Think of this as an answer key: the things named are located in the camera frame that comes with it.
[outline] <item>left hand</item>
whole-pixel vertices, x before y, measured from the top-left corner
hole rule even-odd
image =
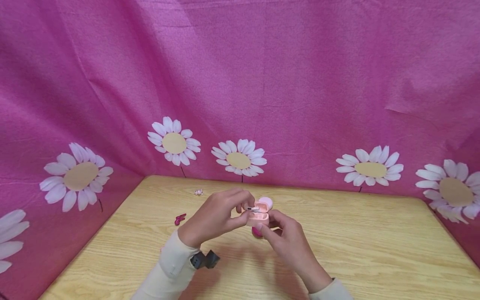
[[[197,212],[178,229],[180,240],[187,246],[199,248],[208,240],[247,224],[251,212],[231,217],[234,208],[241,213],[244,204],[253,207],[255,198],[249,191],[235,188],[210,195]]]

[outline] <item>wooden table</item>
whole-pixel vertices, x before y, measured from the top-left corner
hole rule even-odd
[[[151,176],[42,299],[130,299],[176,229],[213,192],[238,183]],[[241,184],[303,224],[317,259],[355,299],[478,300],[480,271],[419,199]],[[202,188],[204,196],[193,192]],[[221,260],[181,299],[307,299],[297,276],[248,227],[202,246]]]

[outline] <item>hand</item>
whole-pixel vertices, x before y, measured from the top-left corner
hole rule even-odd
[[[270,224],[256,226],[278,256],[303,280],[309,293],[326,288],[332,279],[318,263],[299,222],[271,210]]]
[[[214,193],[179,228],[179,239],[189,247],[199,248],[205,241],[245,226],[251,212],[243,212],[240,216],[231,218],[232,209],[236,208],[241,213],[244,204],[253,207],[254,203],[252,194],[240,188]]]

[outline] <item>white daisy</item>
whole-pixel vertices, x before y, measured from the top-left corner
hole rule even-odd
[[[212,154],[218,159],[217,163],[225,166],[225,170],[237,175],[258,176],[264,171],[259,166],[267,163],[263,158],[265,151],[262,148],[255,149],[255,142],[239,140],[235,145],[232,141],[218,143],[220,149],[213,147]]]
[[[480,212],[480,172],[468,176],[466,164],[456,164],[453,160],[446,159],[443,168],[428,164],[416,174],[426,180],[415,185],[430,189],[423,194],[433,200],[430,207],[436,209],[445,219],[468,224],[462,213],[473,220]]]
[[[192,138],[190,129],[181,129],[179,120],[163,117],[163,124],[152,124],[155,132],[148,133],[148,139],[155,145],[158,152],[165,153],[165,159],[173,162],[175,166],[180,163],[188,166],[189,159],[196,160],[194,152],[200,152],[200,142]]]
[[[96,193],[103,191],[103,185],[110,179],[108,176],[113,173],[113,169],[103,167],[105,160],[89,148],[83,148],[77,143],[69,146],[73,156],[61,153],[57,156],[57,162],[49,163],[43,168],[53,176],[42,181],[40,190],[48,192],[45,195],[48,204],[63,199],[63,212],[71,210],[77,199],[78,209],[82,211],[88,204],[96,203]]]
[[[17,209],[0,218],[0,274],[7,271],[12,265],[12,263],[3,259],[19,252],[24,246],[21,241],[10,240],[30,226],[27,221],[21,222],[25,215],[26,213],[23,210]]]
[[[355,156],[343,154],[342,158],[336,160],[342,167],[336,168],[338,173],[348,173],[345,182],[353,181],[354,186],[361,186],[363,182],[367,185],[379,183],[388,186],[389,181],[399,180],[403,171],[402,164],[395,164],[400,154],[393,153],[389,157],[390,147],[383,149],[376,146],[370,154],[363,149],[355,150]]]

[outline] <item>beige sleeve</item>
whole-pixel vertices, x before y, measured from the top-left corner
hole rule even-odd
[[[175,231],[162,249],[160,260],[135,292],[132,300],[177,300],[195,274],[190,257],[199,251],[183,244]],[[167,274],[168,271],[164,271],[161,267],[161,265],[175,265],[175,262],[178,262],[176,265],[181,268],[178,275]]]
[[[347,289],[336,278],[326,288],[308,296],[310,300],[353,300]]]

